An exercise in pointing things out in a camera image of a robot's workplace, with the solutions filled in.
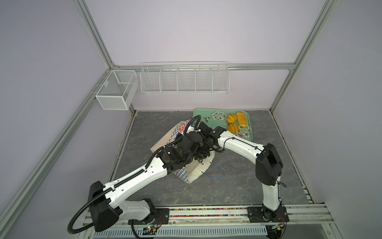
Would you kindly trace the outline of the orange round fake bread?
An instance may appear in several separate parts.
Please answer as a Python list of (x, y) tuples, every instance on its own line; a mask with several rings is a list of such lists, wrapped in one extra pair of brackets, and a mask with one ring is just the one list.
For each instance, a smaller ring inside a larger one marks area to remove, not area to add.
[(229, 114), (229, 115), (227, 116), (226, 121), (227, 121), (228, 123), (234, 123), (237, 119), (238, 119), (237, 114)]

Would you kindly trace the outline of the blue checkered paper bag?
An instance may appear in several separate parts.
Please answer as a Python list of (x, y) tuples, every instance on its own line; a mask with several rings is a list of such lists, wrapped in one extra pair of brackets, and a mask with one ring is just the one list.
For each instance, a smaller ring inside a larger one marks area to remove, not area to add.
[[(153, 145), (150, 150), (154, 152), (160, 146), (172, 142), (175, 140), (178, 133), (182, 133), (187, 123), (190, 120), (183, 120), (177, 123), (173, 128), (171, 128), (155, 145)], [(198, 179), (206, 170), (211, 166), (211, 163), (215, 157), (215, 151), (210, 152), (210, 156), (205, 159), (193, 159), (190, 164), (185, 167), (173, 171), (173, 174), (178, 176), (180, 179), (188, 184), (192, 184), (193, 181)]]

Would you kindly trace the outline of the ridged yellow fake bread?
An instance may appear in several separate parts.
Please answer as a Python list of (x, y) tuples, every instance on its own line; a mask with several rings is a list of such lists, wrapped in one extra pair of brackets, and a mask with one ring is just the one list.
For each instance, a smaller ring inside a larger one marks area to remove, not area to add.
[(247, 122), (247, 118), (246, 118), (246, 115), (239, 111), (236, 113), (237, 115), (237, 123), (240, 127), (247, 127), (248, 125), (248, 122)]

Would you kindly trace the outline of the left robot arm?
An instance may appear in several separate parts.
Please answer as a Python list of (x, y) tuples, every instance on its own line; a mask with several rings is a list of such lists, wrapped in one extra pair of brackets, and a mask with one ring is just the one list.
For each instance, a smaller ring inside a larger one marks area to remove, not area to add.
[(210, 157), (216, 143), (215, 132), (197, 115), (174, 134), (162, 137), (143, 166), (106, 184), (93, 183), (87, 203), (70, 220), (68, 233), (78, 234), (89, 228), (102, 232), (121, 220), (151, 223), (157, 216), (153, 202), (129, 201), (128, 197), (197, 159)]

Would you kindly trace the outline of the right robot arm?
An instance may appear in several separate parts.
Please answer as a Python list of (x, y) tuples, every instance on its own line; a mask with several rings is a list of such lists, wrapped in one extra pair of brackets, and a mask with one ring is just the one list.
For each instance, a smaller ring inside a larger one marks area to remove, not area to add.
[(289, 218), (280, 197), (284, 165), (276, 147), (270, 143), (261, 145), (242, 139), (220, 126), (214, 129), (201, 128), (200, 133), (204, 137), (204, 144), (211, 150), (231, 150), (255, 165), (255, 175), (263, 190), (263, 202), (257, 210), (260, 213), (257, 220), (287, 223)]

